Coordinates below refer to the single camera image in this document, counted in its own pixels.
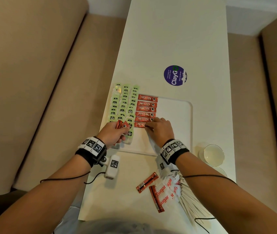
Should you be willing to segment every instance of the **purple round sticker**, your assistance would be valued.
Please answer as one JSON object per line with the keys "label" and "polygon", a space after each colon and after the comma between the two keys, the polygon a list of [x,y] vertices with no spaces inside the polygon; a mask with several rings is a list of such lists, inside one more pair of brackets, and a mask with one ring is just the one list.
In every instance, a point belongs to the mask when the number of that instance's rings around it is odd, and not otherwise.
{"label": "purple round sticker", "polygon": [[171,65],[164,71],[164,78],[166,81],[174,86],[180,86],[187,80],[187,73],[178,65]]}

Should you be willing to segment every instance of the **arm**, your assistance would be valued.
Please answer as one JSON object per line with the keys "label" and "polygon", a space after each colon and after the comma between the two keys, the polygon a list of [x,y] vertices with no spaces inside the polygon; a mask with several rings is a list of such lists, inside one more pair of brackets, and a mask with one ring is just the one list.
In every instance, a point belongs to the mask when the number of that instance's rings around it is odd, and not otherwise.
{"label": "arm", "polygon": [[[164,118],[155,118],[145,125],[159,147],[174,138],[171,124]],[[183,176],[222,176],[190,152],[180,155],[176,165]],[[231,181],[221,177],[190,177],[186,181],[228,233],[277,233],[277,214]]]}
{"label": "arm", "polygon": [[[107,123],[97,135],[107,148],[125,140],[122,135],[128,128],[115,129],[116,122]],[[74,155],[49,178],[81,176],[91,170],[90,164],[80,155]],[[0,233],[51,234],[65,215],[85,177],[46,181],[16,201],[0,216]]]}

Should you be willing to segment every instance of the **forearm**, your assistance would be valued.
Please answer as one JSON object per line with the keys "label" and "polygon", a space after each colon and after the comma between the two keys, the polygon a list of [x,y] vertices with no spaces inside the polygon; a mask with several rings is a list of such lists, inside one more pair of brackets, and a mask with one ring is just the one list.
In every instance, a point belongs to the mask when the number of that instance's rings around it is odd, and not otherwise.
{"label": "forearm", "polygon": [[[221,175],[191,153],[181,155],[176,165],[183,176]],[[227,232],[276,233],[277,214],[233,182],[221,177],[190,177],[186,181]]]}
{"label": "forearm", "polygon": [[[77,177],[90,169],[83,157],[75,155],[49,178]],[[0,216],[0,233],[52,233],[86,179],[85,176],[39,184]]]}

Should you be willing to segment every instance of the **clothing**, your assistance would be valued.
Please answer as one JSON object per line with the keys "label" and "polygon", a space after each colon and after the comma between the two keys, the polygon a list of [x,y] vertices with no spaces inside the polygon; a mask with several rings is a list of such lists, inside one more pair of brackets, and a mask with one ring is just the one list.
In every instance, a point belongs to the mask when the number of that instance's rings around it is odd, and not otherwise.
{"label": "clothing", "polygon": [[154,230],[149,224],[135,221],[101,219],[83,222],[77,234],[176,234],[167,230]]}

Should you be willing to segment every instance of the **person's right arm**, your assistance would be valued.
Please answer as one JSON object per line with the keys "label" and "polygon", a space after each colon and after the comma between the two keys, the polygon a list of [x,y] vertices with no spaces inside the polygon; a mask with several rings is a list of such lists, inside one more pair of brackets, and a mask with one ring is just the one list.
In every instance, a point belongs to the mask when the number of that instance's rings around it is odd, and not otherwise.
{"label": "person's right arm", "polygon": [[[174,138],[172,126],[164,118],[155,118],[145,125],[159,147]],[[222,176],[190,152],[180,155],[176,166],[183,176]],[[277,233],[277,213],[233,182],[221,177],[190,177],[186,181],[198,200],[228,233]]]}

